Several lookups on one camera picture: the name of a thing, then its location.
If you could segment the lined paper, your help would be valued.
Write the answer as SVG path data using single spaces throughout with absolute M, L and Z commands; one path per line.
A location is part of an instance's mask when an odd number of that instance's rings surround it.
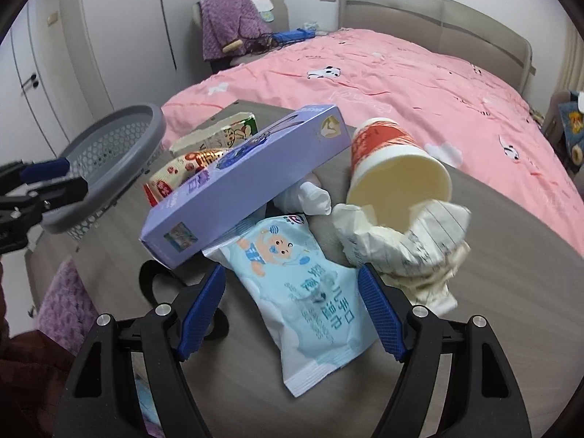
M 410 208 L 409 226 L 402 233 L 380 226 L 370 206 L 338 204 L 331 221 L 350 264 L 371 264 L 386 285 L 438 316 L 457 307 L 448 282 L 470 252 L 469 209 L 437 200 L 422 202 Z

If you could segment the light blue wet wipes pack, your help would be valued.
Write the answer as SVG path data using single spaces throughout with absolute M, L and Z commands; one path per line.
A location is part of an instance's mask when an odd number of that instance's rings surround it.
M 377 339 L 356 269 L 328 260 L 303 215 L 248 218 L 204 249 L 232 270 L 280 351 L 282 377 L 302 396 Z

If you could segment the red beige snack wrapper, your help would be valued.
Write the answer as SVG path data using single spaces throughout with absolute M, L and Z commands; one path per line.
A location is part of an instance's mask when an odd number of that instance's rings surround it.
M 198 172 L 217 161 L 228 151 L 210 148 L 179 155 L 149 177 L 143 190 L 149 205 L 154 207 Z

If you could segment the white knotted tissue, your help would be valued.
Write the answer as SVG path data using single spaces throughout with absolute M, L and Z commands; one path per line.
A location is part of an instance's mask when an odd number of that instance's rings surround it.
M 329 192 L 311 181 L 289 187 L 273 199 L 273 204 L 284 214 L 328 216 L 331 213 Z

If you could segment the purple cardboard box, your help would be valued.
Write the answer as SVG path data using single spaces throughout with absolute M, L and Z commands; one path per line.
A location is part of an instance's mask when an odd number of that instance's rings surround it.
M 305 106 L 238 145 L 150 209 L 139 240 L 170 269 L 350 145 L 336 105 Z

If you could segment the red white paper cup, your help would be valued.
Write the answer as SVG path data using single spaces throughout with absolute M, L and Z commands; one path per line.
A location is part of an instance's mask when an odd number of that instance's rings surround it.
M 370 207 L 380 226 L 405 231 L 411 209 L 428 200 L 452 199 L 452 179 L 396 122 L 372 118 L 353 133 L 346 202 Z

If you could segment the torn green white carton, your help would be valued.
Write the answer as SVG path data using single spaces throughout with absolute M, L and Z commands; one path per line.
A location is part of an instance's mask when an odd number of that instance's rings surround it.
M 239 112 L 208 128 L 192 131 L 177 139 L 169 150 L 175 156 L 191 151 L 215 148 L 232 148 L 257 133 L 256 116 Z

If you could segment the grey perforated trash basket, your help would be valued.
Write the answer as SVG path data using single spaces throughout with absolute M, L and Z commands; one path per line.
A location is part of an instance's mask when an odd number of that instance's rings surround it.
M 69 162 L 69 178 L 85 179 L 87 195 L 44 214 L 43 230 L 80 240 L 160 155 L 165 130 L 160 107 L 145 103 L 115 111 L 78 135 L 60 156 Z

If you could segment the purple fluffy rug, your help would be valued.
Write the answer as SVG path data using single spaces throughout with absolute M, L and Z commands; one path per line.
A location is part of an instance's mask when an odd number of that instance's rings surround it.
M 98 313 L 71 257 L 62 262 L 36 316 L 36 328 L 76 356 Z

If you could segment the white wardrobe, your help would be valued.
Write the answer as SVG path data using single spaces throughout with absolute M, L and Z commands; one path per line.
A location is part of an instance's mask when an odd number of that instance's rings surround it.
M 99 120 L 139 102 L 164 104 L 212 73 L 195 23 L 199 0 L 59 0 L 67 50 Z

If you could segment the grey chair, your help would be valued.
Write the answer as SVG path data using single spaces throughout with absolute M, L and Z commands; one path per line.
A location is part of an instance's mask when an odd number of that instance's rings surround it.
M 263 57 L 283 46 L 289 29 L 283 0 L 200 0 L 193 6 L 203 60 L 213 73 Z

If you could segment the pink bed duvet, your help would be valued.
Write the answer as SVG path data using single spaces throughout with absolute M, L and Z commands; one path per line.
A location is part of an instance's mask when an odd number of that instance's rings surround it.
M 583 201 L 530 114 L 502 79 L 394 36 L 340 30 L 192 85 L 162 108 L 165 145 L 237 100 L 296 110 L 334 104 L 358 127 L 388 118 L 422 148 L 497 190 L 583 247 Z

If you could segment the white wet wipes pack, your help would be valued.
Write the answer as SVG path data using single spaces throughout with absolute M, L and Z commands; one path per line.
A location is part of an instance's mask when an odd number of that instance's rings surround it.
M 271 0 L 251 0 L 251 2 L 264 22 L 272 23 L 274 21 L 274 4 Z

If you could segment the blue denim jacket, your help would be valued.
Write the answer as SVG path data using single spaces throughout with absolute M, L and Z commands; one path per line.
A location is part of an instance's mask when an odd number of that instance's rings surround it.
M 583 163 L 583 92 L 571 92 L 570 100 L 558 105 L 567 152 L 571 161 Z

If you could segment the grey upholstered headboard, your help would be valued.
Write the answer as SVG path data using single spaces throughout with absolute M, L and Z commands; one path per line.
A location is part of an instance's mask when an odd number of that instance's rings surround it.
M 519 93 L 531 74 L 528 40 L 454 0 L 338 0 L 338 26 L 368 29 L 465 59 Z

